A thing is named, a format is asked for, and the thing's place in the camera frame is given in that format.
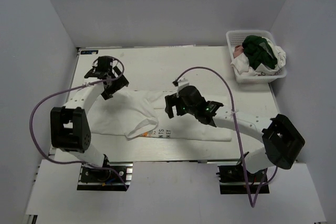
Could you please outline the white printed t shirt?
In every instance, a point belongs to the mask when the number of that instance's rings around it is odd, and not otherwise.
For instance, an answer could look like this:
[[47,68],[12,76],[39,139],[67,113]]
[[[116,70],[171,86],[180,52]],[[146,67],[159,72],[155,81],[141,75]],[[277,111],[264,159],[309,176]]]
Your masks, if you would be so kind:
[[256,70],[254,70],[249,65],[249,60],[245,56],[245,54],[239,55],[237,58],[233,57],[233,60],[231,61],[231,66],[237,71],[237,73],[241,76],[273,76],[278,71],[280,71],[285,65],[286,65],[286,53],[285,51],[272,43],[272,41],[266,37],[262,37],[267,40],[270,47],[272,48],[274,55],[276,56],[278,63],[274,70],[265,67],[263,64],[261,64]]

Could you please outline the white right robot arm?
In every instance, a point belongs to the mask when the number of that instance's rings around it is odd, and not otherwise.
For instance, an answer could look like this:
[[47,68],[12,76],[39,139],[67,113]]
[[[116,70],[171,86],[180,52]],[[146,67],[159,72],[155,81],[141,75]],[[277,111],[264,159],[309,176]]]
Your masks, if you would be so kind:
[[188,81],[176,82],[177,92],[165,96],[165,112],[175,115],[190,114],[200,123],[212,127],[239,130],[263,144],[262,148],[247,153],[237,168],[238,177],[247,182],[260,170],[276,166],[289,170],[296,161],[305,140],[292,122],[283,114],[263,118],[243,112],[233,112],[217,101],[207,101]]

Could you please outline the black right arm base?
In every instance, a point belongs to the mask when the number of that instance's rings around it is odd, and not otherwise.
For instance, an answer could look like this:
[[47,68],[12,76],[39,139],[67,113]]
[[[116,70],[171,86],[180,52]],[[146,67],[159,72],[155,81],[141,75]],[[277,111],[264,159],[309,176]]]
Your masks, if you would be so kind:
[[[219,178],[219,189],[221,195],[247,194],[247,187],[242,167],[237,165],[221,165],[218,166],[218,172],[216,175]],[[257,188],[264,175],[264,171],[259,171],[256,174],[247,173],[251,194],[255,194],[257,192]]]

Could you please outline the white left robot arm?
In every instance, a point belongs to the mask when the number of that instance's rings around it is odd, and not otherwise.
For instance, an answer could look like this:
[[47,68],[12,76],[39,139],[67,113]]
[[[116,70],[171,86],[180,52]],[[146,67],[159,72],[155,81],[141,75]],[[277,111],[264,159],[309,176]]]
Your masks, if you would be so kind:
[[124,65],[117,58],[98,57],[75,95],[62,107],[54,107],[50,112],[52,146],[94,167],[93,176],[101,182],[110,178],[111,168],[106,165],[107,157],[91,143],[87,114],[97,98],[109,100],[129,85],[123,73]]

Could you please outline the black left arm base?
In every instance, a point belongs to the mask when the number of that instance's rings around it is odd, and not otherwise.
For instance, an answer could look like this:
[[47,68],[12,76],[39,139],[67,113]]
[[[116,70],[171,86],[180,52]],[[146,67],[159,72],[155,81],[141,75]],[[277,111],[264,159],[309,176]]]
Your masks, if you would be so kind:
[[133,173],[133,163],[108,163],[111,170],[93,169],[82,165],[79,173],[77,190],[79,191],[127,191]]

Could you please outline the dark green t shirt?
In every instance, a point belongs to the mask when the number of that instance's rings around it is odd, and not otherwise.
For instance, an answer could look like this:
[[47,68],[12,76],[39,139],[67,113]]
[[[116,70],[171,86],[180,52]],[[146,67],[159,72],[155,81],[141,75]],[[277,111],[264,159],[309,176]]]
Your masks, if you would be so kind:
[[274,70],[278,60],[265,38],[249,35],[242,43],[244,54],[249,60],[249,65],[256,70],[261,64]]

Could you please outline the pink t shirt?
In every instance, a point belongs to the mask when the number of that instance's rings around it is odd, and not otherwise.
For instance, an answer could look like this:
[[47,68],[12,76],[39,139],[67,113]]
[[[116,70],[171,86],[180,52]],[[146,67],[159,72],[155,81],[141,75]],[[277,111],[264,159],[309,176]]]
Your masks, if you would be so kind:
[[242,45],[236,46],[234,48],[233,57],[237,58],[239,55],[244,53],[244,48]]

